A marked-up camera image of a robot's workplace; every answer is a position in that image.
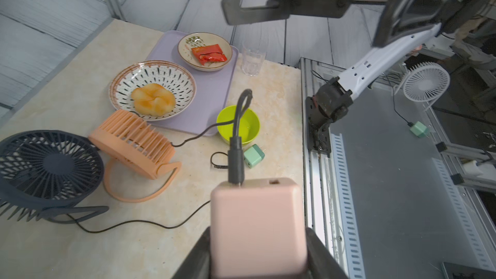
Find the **green plastic bowl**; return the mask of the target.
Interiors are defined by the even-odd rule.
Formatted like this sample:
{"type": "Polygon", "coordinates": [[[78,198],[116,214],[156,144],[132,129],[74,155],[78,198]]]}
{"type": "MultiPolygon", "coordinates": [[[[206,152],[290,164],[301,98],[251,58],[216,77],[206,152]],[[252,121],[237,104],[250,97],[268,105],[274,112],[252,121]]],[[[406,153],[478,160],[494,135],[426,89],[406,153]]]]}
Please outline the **green plastic bowl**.
{"type": "MultiPolygon", "coordinates": [[[[236,111],[235,105],[231,105],[224,108],[217,116],[216,122],[224,123],[234,120],[235,111],[236,111]]],[[[261,128],[261,124],[259,117],[254,111],[248,108],[248,110],[244,112],[244,115],[240,120],[239,136],[242,139],[242,145],[245,146],[253,142],[255,138],[258,136],[260,132],[260,128],[261,128]]],[[[218,127],[218,132],[220,133],[221,137],[227,144],[229,144],[230,138],[233,135],[232,130],[233,130],[233,124],[220,125],[218,127]]]]}

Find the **dark blue desk fan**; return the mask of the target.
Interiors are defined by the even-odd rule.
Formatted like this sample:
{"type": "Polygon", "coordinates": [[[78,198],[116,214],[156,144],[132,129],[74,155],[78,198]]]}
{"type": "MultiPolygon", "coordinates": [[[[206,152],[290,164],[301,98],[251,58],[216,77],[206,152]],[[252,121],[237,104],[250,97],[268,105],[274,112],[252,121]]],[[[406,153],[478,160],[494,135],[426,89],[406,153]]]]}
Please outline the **dark blue desk fan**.
{"type": "Polygon", "coordinates": [[[71,224],[109,207],[79,204],[105,173],[88,138],[60,130],[30,130],[1,141],[1,215],[17,221],[71,224]]]}

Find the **pink usb power adapter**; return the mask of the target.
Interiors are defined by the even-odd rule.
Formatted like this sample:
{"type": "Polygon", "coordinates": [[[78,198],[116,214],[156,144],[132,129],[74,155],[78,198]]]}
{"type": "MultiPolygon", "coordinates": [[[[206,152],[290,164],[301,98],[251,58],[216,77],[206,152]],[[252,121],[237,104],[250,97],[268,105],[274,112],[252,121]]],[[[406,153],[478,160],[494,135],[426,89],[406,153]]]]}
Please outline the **pink usb power adapter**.
{"type": "Polygon", "coordinates": [[[307,269],[301,187],[290,178],[222,182],[211,193],[214,278],[294,278],[307,269]]]}

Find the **orange desk fan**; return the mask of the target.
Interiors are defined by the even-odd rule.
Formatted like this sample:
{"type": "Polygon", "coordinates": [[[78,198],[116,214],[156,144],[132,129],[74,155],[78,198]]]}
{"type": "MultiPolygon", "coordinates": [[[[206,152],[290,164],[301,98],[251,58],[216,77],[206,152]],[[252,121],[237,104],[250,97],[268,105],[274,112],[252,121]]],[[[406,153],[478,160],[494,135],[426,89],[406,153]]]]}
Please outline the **orange desk fan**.
{"type": "Polygon", "coordinates": [[[103,185],[109,195],[122,202],[141,203],[158,197],[170,186],[182,167],[180,162],[172,161],[175,155],[172,143],[133,112],[121,109],[113,112],[90,133],[89,141],[111,157],[105,166],[103,185]],[[169,178],[151,195],[125,198],[111,189],[111,169],[116,162],[149,180],[166,175],[169,178]]]}

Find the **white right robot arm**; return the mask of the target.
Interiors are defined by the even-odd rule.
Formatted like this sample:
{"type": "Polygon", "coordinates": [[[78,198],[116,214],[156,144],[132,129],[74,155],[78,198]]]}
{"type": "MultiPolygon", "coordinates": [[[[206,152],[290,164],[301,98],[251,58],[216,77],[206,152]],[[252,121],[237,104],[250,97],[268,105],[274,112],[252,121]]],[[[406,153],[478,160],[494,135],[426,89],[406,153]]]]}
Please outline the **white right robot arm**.
{"type": "Polygon", "coordinates": [[[309,127],[320,133],[344,117],[364,89],[392,64],[431,38],[454,32],[488,1],[267,0],[264,6],[243,7],[242,0],[222,0],[221,5],[230,25],[276,21],[291,15],[341,18],[355,3],[383,6],[371,50],[313,97],[309,127]]]}

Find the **clear drinking glass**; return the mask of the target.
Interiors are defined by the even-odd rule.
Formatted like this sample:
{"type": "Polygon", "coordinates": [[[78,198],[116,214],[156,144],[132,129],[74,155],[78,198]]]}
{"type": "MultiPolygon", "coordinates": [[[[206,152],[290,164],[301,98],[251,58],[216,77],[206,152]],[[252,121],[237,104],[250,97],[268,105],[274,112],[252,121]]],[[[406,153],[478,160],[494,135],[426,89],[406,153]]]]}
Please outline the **clear drinking glass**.
{"type": "Polygon", "coordinates": [[[257,76],[267,56],[267,40],[262,35],[247,36],[242,41],[241,70],[248,76],[257,76]]]}

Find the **white desk fan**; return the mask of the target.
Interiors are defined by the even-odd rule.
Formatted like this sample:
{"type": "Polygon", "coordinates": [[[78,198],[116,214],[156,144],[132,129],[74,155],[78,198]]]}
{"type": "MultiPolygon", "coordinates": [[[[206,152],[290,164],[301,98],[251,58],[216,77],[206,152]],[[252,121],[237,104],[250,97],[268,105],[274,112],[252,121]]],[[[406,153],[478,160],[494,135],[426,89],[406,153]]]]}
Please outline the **white desk fan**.
{"type": "Polygon", "coordinates": [[[394,94],[402,91],[410,101],[426,103],[426,111],[448,90],[450,81],[450,74],[442,66],[422,62],[406,71],[394,94]]]}

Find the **red snack packet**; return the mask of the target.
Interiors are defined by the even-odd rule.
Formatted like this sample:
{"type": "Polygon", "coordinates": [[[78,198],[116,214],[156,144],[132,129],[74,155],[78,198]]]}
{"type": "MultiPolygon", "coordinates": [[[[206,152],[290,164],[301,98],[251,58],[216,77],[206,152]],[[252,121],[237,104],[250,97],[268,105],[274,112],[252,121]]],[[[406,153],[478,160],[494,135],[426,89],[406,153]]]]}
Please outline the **red snack packet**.
{"type": "Polygon", "coordinates": [[[201,65],[205,65],[206,63],[223,63],[227,61],[227,57],[224,55],[219,44],[203,47],[199,46],[196,48],[192,48],[191,51],[201,65]]]}

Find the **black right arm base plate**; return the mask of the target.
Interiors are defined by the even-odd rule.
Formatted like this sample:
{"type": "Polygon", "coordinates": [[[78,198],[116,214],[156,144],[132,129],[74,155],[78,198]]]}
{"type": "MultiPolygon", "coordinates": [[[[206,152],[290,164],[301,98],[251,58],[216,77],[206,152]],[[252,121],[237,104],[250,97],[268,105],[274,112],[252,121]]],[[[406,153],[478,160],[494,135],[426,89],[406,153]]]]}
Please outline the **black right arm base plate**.
{"type": "Polygon", "coordinates": [[[314,97],[305,99],[305,111],[307,149],[329,156],[332,152],[329,135],[330,119],[323,115],[314,97]]]}

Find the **yellow bread bun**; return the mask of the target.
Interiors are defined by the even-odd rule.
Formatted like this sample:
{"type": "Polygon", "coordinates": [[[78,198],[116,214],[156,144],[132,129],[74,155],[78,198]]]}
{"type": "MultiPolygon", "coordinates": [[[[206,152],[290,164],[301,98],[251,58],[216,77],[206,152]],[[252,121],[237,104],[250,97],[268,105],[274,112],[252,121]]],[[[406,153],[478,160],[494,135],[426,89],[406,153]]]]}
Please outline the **yellow bread bun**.
{"type": "Polygon", "coordinates": [[[147,84],[131,93],[136,112],[161,117],[172,112],[176,106],[174,94],[159,84],[147,84]]]}

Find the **patterned ceramic plate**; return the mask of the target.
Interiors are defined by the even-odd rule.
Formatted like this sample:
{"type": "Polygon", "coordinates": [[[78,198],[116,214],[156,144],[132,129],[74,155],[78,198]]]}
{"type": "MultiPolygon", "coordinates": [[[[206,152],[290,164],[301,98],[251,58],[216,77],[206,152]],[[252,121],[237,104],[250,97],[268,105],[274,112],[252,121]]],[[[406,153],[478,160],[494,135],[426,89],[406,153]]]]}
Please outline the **patterned ceramic plate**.
{"type": "Polygon", "coordinates": [[[134,112],[146,121],[177,116],[190,106],[196,82],[185,68],[151,60],[122,70],[109,86],[109,98],[117,110],[134,112]]]}

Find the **purple tray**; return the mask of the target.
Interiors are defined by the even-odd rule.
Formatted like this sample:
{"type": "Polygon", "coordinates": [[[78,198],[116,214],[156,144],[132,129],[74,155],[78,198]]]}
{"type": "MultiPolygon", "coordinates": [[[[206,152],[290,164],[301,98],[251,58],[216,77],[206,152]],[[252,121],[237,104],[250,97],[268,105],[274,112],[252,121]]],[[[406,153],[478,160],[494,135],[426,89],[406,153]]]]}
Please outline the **purple tray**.
{"type": "Polygon", "coordinates": [[[238,49],[232,47],[232,58],[226,66],[216,72],[202,72],[189,66],[180,56],[178,45],[186,33],[171,30],[163,34],[147,57],[148,60],[170,61],[186,68],[196,81],[196,95],[190,106],[179,115],[152,124],[157,127],[183,133],[200,134],[215,124],[220,111],[226,107],[233,80],[238,49]]]}

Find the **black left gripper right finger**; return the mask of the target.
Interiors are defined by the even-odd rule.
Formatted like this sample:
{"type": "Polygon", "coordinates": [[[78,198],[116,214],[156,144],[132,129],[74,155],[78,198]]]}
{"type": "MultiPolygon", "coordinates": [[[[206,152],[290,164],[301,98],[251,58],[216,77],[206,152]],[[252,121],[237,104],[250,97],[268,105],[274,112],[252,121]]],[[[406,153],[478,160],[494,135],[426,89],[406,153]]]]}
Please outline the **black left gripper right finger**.
{"type": "Polygon", "coordinates": [[[306,227],[307,271],[305,278],[348,279],[315,231],[306,227]]]}

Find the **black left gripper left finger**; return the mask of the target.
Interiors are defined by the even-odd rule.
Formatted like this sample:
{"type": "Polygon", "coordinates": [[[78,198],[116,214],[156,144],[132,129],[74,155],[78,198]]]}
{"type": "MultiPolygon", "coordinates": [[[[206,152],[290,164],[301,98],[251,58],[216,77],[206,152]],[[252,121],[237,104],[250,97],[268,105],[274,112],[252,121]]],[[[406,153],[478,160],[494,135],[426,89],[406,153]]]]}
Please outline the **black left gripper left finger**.
{"type": "Polygon", "coordinates": [[[210,227],[207,227],[177,269],[172,279],[208,279],[211,277],[210,227]]]}

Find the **green usb power adapter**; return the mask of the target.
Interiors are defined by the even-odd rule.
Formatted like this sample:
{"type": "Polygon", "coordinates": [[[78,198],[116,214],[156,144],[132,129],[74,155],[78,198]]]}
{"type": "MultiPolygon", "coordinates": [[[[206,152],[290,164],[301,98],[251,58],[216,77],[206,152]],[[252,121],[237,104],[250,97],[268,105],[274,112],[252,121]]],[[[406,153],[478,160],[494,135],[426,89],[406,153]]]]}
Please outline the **green usb power adapter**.
{"type": "Polygon", "coordinates": [[[265,156],[263,150],[257,144],[254,144],[244,151],[244,162],[252,169],[257,166],[265,156]]]}

